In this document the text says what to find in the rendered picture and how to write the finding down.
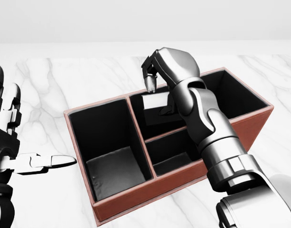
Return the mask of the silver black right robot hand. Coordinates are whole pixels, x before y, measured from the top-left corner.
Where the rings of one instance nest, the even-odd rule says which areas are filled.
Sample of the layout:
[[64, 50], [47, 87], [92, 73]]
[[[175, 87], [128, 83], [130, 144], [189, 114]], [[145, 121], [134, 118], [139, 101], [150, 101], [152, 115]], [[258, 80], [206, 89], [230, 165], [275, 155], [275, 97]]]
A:
[[154, 93], [157, 89], [157, 74], [167, 83], [179, 113], [188, 116], [194, 106], [188, 84], [205, 89], [205, 83], [200, 78], [199, 67], [194, 58], [185, 51], [162, 48], [148, 56], [142, 64], [143, 78], [146, 89]]

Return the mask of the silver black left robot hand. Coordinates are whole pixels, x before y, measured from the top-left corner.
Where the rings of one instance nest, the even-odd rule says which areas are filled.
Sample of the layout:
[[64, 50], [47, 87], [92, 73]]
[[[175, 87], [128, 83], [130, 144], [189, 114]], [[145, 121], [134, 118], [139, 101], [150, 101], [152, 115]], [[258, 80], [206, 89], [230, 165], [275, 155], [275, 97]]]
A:
[[4, 72], [0, 66], [0, 185], [6, 185], [13, 173], [30, 175], [45, 173], [48, 169], [61, 168], [76, 163], [68, 155], [39, 155], [35, 152], [19, 153], [20, 141], [15, 129], [19, 127], [21, 92], [13, 83], [5, 97]]

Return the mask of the red-brown desk caddy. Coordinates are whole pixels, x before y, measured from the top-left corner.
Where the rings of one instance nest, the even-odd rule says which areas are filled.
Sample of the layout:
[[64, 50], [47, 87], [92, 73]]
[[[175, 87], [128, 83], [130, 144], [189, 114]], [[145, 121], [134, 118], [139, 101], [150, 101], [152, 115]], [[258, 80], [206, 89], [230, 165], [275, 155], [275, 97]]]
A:
[[178, 114], [145, 110], [136, 91], [64, 112], [97, 225], [206, 177]]

